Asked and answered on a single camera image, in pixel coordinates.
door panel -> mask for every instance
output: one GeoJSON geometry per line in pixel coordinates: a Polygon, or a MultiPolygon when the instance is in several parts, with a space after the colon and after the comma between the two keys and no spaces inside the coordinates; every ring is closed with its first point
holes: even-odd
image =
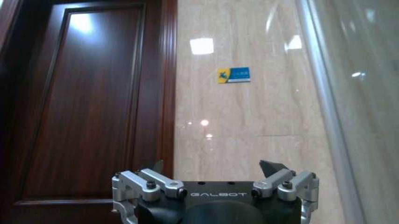
{"type": "Polygon", "coordinates": [[[133,91],[141,71],[142,14],[141,4],[94,12],[81,8],[65,15],[27,198],[107,196],[107,177],[133,166],[126,158],[138,104],[133,91]]]}
{"type": "Polygon", "coordinates": [[[166,23],[177,1],[27,2],[50,13],[19,82],[0,222],[119,223],[114,173],[159,159],[173,173],[163,130],[174,126],[165,88],[174,87],[175,24],[166,23]]]}

